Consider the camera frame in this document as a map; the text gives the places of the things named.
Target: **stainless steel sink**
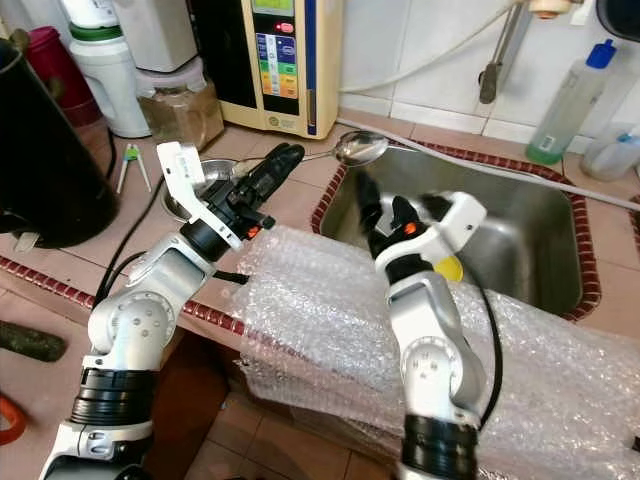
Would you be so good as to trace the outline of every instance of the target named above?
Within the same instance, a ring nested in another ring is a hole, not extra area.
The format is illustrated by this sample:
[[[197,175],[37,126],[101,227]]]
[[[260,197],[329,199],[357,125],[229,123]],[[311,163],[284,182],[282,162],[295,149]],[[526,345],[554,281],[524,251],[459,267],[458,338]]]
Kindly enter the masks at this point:
[[[448,164],[429,155],[390,148],[366,167],[383,192],[383,204],[444,190],[474,195],[486,220],[460,257],[487,288],[551,313],[571,311],[582,297],[571,203],[561,192]],[[355,170],[350,170],[320,224],[320,233],[366,248],[359,231]]]

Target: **blue bottle cap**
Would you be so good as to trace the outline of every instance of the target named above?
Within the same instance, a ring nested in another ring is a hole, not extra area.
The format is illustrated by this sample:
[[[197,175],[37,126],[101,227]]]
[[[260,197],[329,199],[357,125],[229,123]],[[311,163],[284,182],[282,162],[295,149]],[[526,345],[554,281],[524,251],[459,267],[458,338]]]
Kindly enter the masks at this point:
[[[613,40],[610,38],[604,43],[596,43],[593,50],[591,50],[591,55],[587,58],[587,65],[591,68],[607,68],[616,51],[616,47],[613,46]]]

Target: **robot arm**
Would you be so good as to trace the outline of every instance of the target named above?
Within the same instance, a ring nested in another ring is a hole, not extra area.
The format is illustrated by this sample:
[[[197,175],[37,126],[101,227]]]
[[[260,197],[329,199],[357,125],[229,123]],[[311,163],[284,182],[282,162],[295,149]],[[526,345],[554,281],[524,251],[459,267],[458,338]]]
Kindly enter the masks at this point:
[[[387,236],[378,229],[384,215],[377,185],[365,173],[357,183],[376,270],[389,281],[391,327],[401,355],[407,412],[398,479],[475,479],[477,404],[486,377],[433,265],[464,246],[486,210],[462,192],[428,197],[423,201],[438,222],[429,227],[405,198],[395,197]]]
[[[158,146],[170,191],[192,218],[143,255],[126,286],[91,313],[80,391],[40,479],[149,478],[140,464],[151,445],[156,372],[178,315],[229,248],[275,223],[258,208],[303,155],[301,146],[281,144],[237,183],[216,181],[201,194],[203,203],[194,203],[180,178],[193,174],[189,164],[199,168],[197,151],[176,142]]]

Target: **black kettle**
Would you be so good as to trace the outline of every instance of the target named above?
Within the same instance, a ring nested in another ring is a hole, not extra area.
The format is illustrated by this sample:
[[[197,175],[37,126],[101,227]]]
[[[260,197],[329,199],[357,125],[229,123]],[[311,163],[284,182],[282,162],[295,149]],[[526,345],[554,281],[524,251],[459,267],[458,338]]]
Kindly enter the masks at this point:
[[[37,232],[37,247],[82,243],[118,201],[20,50],[0,39],[0,233]]]

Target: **kitchen counter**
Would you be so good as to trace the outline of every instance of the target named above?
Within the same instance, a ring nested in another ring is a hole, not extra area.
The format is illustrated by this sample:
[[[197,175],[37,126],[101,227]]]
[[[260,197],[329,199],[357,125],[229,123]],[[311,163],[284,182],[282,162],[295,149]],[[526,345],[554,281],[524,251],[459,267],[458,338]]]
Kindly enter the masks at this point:
[[[385,128],[414,140],[526,161],[524,147],[517,143],[418,126],[360,112],[345,111],[342,114],[346,118]],[[347,130],[350,129],[336,125],[326,140],[304,141],[227,125],[225,132],[201,154],[201,158],[239,160],[261,156],[283,141],[301,143],[307,153],[323,152],[330,150],[337,138]],[[109,146],[104,124],[84,128],[79,133],[98,163],[106,169]],[[116,139],[119,156],[126,143],[124,139]],[[136,143],[142,151],[152,183],[157,182],[161,173],[153,142],[151,139],[141,139]],[[634,173],[629,172],[624,179],[614,183],[597,182],[582,174],[579,161],[578,155],[569,154],[562,163],[552,168],[578,186],[626,200],[640,193],[640,180]],[[120,165],[114,172],[114,182],[118,178],[119,168]],[[311,231],[311,215],[337,168],[338,164],[332,158],[302,164],[265,204],[263,211],[273,216],[279,224]],[[91,295],[113,251],[144,209],[149,197],[140,171],[133,164],[127,172],[118,217],[95,238],[62,250],[35,249],[29,253],[16,253],[13,251],[15,239],[10,235],[0,236],[0,288],[12,290],[78,323],[86,323],[93,301]],[[640,292],[640,238],[634,234],[627,211],[592,200],[587,200],[586,204],[596,258],[594,267],[599,274],[602,297],[595,310],[580,320],[580,325],[640,340],[640,322],[637,322],[636,312],[636,296]],[[180,224],[164,211],[158,199],[132,236],[121,259],[148,249],[163,235],[179,228]],[[240,256],[241,253],[229,252],[218,267],[234,270]],[[121,276],[114,288],[123,281],[124,277]],[[179,324],[231,348],[240,349],[241,337],[238,333],[242,331],[241,323],[220,313],[233,314],[228,311],[228,306],[236,288],[233,284],[211,279],[194,297],[197,303],[188,305],[189,313],[181,315]]]

